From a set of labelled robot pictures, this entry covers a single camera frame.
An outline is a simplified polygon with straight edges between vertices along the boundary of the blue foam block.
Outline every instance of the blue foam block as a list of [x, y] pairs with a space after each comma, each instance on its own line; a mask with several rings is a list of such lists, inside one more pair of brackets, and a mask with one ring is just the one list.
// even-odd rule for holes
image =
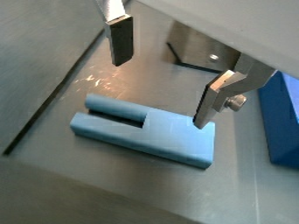
[[206, 168], [213, 157], [214, 124], [197, 129], [192, 118], [134, 103], [89, 94], [86, 108], [142, 122], [137, 128], [94, 115], [77, 113], [70, 128], [77, 135], [94, 138], [177, 162]]
[[259, 99], [271, 162], [299, 168], [299, 80], [277, 72]]

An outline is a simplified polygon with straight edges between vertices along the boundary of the gray table surface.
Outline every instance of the gray table surface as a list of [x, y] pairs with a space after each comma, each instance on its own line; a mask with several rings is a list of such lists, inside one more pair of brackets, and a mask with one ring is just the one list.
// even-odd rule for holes
[[86, 93], [192, 116], [214, 77], [173, 64], [164, 43], [172, 19], [140, 3], [129, 10], [133, 59], [113, 67], [108, 40], [97, 40], [10, 157], [202, 223], [297, 223], [299, 172], [268, 162], [256, 92], [237, 113], [214, 118], [214, 161], [205, 171], [70, 132]]
[[92, 1], [0, 1], [1, 153], [102, 30]]
[[1, 224], [200, 224], [10, 159], [0, 158], [0, 183]]

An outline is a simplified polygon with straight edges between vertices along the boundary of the blue container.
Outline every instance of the blue container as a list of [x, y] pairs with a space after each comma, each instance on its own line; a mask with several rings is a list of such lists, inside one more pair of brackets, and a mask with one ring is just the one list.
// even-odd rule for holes
[[299, 80], [277, 72], [259, 99], [271, 162], [299, 168]]

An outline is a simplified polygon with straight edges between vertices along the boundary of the gray floor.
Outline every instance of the gray floor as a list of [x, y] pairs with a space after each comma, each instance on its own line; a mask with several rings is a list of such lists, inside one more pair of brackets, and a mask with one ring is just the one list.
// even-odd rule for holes
[[299, 172], [268, 162], [256, 92], [237, 113], [214, 119], [214, 162], [205, 171], [70, 132], [86, 93], [192, 116], [214, 77], [173, 64], [164, 43], [173, 21], [140, 3], [129, 8], [133, 59], [113, 67], [108, 41], [97, 41], [10, 157], [202, 223], [296, 223]]

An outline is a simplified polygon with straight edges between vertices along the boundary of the gray metal plate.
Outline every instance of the gray metal plate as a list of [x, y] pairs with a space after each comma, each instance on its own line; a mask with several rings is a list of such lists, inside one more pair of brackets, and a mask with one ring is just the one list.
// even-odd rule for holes
[[240, 52], [174, 21], [166, 39], [180, 65], [220, 73], [232, 70]]

